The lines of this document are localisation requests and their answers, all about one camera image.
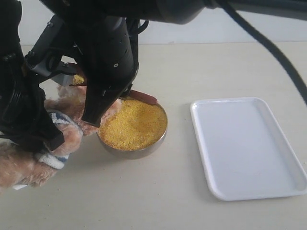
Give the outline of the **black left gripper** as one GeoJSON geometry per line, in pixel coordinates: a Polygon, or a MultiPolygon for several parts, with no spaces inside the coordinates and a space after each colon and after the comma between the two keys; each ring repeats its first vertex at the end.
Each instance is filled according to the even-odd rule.
{"type": "Polygon", "coordinates": [[[0,57],[0,137],[30,152],[55,150],[64,143],[64,135],[44,108],[39,75],[23,73],[24,67],[17,55],[0,57]]]}

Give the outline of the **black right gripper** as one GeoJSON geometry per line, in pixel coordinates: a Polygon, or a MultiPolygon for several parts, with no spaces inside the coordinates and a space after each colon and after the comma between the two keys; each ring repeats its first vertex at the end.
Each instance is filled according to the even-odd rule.
{"type": "Polygon", "coordinates": [[[76,45],[67,52],[87,78],[82,121],[99,127],[101,118],[131,84],[135,60],[126,20],[104,14],[65,14],[76,45]]]}

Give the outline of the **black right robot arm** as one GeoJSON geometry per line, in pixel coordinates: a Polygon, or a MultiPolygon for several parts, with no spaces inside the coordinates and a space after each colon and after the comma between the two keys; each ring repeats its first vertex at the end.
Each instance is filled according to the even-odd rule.
{"type": "Polygon", "coordinates": [[[239,11],[307,18],[304,0],[45,0],[53,12],[39,38],[46,69],[57,74],[62,56],[73,58],[87,78],[82,120],[100,118],[131,89],[138,71],[138,35],[150,21],[186,24],[203,9],[221,8],[262,44],[285,69],[303,99],[307,86],[285,54],[247,22],[239,11]]]}

